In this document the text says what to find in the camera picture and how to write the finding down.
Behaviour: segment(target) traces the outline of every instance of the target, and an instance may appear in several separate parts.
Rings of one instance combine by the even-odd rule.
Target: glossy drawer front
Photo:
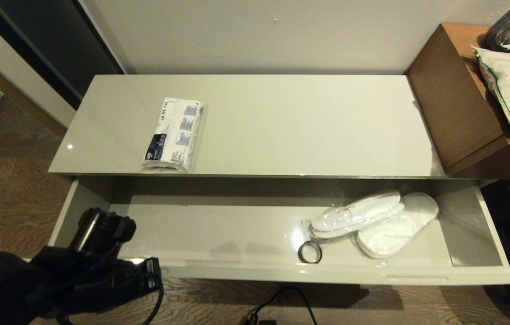
[[[424,191],[440,207],[385,265],[350,239],[323,246],[318,264],[301,263],[302,220],[380,189]],[[502,245],[474,181],[82,177],[74,181],[51,245],[67,246],[84,210],[99,207],[137,222],[123,258],[156,256],[164,275],[371,284],[510,283]]]

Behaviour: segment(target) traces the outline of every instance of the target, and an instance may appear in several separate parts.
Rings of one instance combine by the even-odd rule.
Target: black ring
[[[306,246],[310,246],[315,250],[315,253],[317,254],[315,261],[307,261],[305,259],[305,257],[303,257],[303,247],[306,247]],[[299,260],[302,261],[303,263],[317,264],[321,261],[321,258],[323,257],[323,251],[321,251],[321,247],[319,247],[319,245],[317,245],[317,243],[314,243],[311,241],[306,241],[303,243],[303,245],[299,246],[299,250],[297,251],[297,256],[299,257]]]

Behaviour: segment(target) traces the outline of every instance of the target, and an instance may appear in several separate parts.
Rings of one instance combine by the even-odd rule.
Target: white drawer
[[[387,265],[349,239],[303,264],[301,220],[378,189],[429,193],[440,207]],[[134,238],[120,257],[160,259],[168,276],[370,284],[505,284],[510,267],[475,181],[83,176],[71,187],[49,245],[69,245],[91,207],[128,215]]]

